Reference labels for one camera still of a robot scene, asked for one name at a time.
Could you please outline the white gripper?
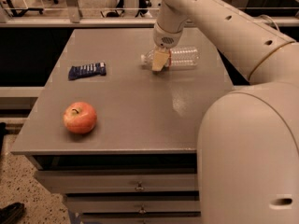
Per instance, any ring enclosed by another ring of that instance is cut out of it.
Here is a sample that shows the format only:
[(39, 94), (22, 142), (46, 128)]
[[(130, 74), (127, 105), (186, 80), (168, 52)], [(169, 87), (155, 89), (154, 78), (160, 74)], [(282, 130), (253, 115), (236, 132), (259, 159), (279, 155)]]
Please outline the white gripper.
[(157, 47), (153, 50), (151, 69), (160, 72), (169, 64), (170, 50), (175, 47), (183, 33), (182, 23), (156, 22), (153, 28), (153, 40)]

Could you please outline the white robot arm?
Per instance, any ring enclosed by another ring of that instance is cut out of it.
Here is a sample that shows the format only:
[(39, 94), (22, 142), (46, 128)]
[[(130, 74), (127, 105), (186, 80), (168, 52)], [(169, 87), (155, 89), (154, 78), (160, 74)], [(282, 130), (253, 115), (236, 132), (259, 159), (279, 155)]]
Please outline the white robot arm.
[(299, 224), (298, 43), (221, 0), (162, 0), (158, 50), (179, 42), (186, 20), (249, 81), (202, 119), (202, 223)]

